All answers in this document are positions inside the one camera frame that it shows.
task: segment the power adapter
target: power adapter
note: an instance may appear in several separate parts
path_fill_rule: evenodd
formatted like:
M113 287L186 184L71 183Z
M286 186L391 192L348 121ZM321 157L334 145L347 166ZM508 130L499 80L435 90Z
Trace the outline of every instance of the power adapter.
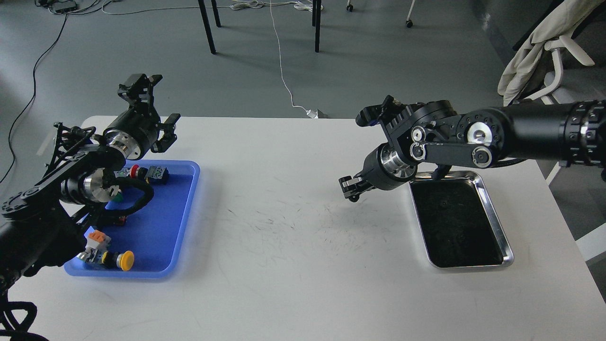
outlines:
M78 9L78 4L75 0L69 0L65 2L56 2L53 4L53 11L55 13L69 13Z

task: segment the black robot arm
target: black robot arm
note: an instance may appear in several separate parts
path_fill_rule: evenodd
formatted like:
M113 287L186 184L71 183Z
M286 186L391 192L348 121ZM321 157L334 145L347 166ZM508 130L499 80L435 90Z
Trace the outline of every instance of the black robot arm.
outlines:
M339 183L345 198L356 202L365 191L408 182L421 162L438 165L435 179L451 166L502 167L525 159L604 167L605 104L520 103L459 115L448 101L402 104L387 96L356 118L362 127L380 124L387 143L366 157L362 171ZM510 157L518 159L504 160Z
M35 275L43 266L61 266L84 250L83 234L104 217L129 214L147 204L153 189L141 180L128 179L129 186L144 195L127 210L106 210L105 205L126 184L116 178L126 159L138 160L148 150L163 152L176 140L175 122L165 123L153 107L153 87L161 75L135 74L119 86L118 94L128 102L102 135L95 128L65 127L58 130L55 152L42 180L31 189L5 201L0 213L7 222L0 226L0 297L21 277ZM80 204L69 216L60 201Z

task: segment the power cord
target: power cord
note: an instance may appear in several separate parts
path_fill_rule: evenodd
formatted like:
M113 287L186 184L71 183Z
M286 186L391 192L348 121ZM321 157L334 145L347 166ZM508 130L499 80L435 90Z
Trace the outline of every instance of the power cord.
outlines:
M217 8L230 8L232 10L237 11L237 10L243 10L246 8L260 9L263 7L284 6L284 5L291 4L291 5L293 5L293 7L296 10L306 10L306 11L313 10L311 0L306 0L305 2L304 1L286 1L286 2L276 2L276 3L271 3L271 1L270 1L269 4L266 4L262 1L254 1L254 0L253 1L232 0L232 1L235 2L235 4L232 4L229 6L217 6ZM113 2L112 0L105 0L105 2L101 5L101 8L98 8L97 10L100 9L103 13L109 14L109 15L127 15L127 14L137 14L137 13L144 13L144 12L150 12L150 11L160 11L160 10L180 10L180 9L186 9L186 8L199 8L198 6L162 7L162 8L148 8L145 10L125 12L125 13L111 13L111 12L105 11L105 8L112 2Z
M274 7L274 6L284 6L284 5L294 5L296 10L300 11L313 11L313 4L311 0L303 1L285 1L285 2L272 2L270 0L269 4L264 3L263 1L245 1L245 0L232 0L236 2L235 4L229 6L232 10L243 10L245 8L253 8L260 9L263 7Z
M276 33L276 39L278 40L278 56L280 59L280 77L282 78L282 83L284 84L284 87L286 88L286 90L288 91L288 94L290 95L290 105L293 108L301 108L301 109L305 110L305 114L307 116L309 116L310 118L319 118L318 111L306 109L302 106L295 106L295 102L293 100L293 93L288 88L288 85L286 85L286 81L284 80L284 71L282 69L282 47L280 46L280 37L278 36L278 30L276 30L276 21L273 18L273 12L271 10L272 7L273 6L272 6L271 0L270 0L269 1L269 13L271 15L271 23L273 24L273 31Z
M21 115L23 115L23 113L25 113L25 111L31 106L31 104L34 102L34 100L36 99L36 69L38 68L38 64L40 63L40 60L42 60L42 58L53 49L53 47L55 47L55 45L57 45L57 42L59 41L59 38L61 38L61 34L63 33L63 29L65 28L65 23L67 22L67 15L65 15L65 19L63 20L63 25L61 25L61 30L59 31L59 35L57 36L57 39L55 39L55 41L53 42L53 44L46 49L46 51L44 51L40 57L38 57L38 60L36 60L36 64L34 64L34 68L32 71L32 76L34 79L34 94L32 95L32 98L30 98L30 101L27 102L27 104L25 105L25 107L23 108L23 110L21 110L21 112L19 113L19 115L17 115L17 117L15 118L15 120L13 121L13 124L11 124L10 129L8 130L8 148L10 149L10 153L11 155L13 155L13 161L10 163L10 166L8 167L8 170L6 171L6 173L4 174L4 176L2 177L2 179L0 179L0 183L2 183L4 181L4 179L6 179L6 176L8 175L8 173L10 172L10 170L13 168L13 165L15 164L15 161L17 160L17 156L15 155L15 151L13 150L13 145L10 141L11 138L11 134L13 133L13 128L15 127L15 124L17 123L17 120L19 120L19 118L21 117Z

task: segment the table leg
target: table leg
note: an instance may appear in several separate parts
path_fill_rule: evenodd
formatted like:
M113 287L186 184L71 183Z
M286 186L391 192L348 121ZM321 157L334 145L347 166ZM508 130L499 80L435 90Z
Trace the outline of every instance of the table leg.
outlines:
M311 3L311 25L316 25L316 3L318 0L313 0Z
M320 17L322 16L322 0L316 0L316 52L320 52Z
M198 0L198 5L200 6L200 13L202 13L202 21L204 21L204 30L206 31L206 38L208 39L210 53L216 55L217 50L215 50L215 41L213 40L213 34L210 31L210 23L208 22L208 15L206 14L206 5L204 4L204 0Z
M219 19L219 9L217 8L217 0L210 0L213 5L213 13L215 14L215 24L217 27L221 27L221 20Z

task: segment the beige jacket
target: beige jacket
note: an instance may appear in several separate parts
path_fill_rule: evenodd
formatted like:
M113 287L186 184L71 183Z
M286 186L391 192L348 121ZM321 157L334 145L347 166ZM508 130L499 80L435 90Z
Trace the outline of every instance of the beige jacket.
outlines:
M574 29L604 0L564 0L541 21L509 62L498 92L508 106L524 90L543 53L545 42L561 35L572 35Z

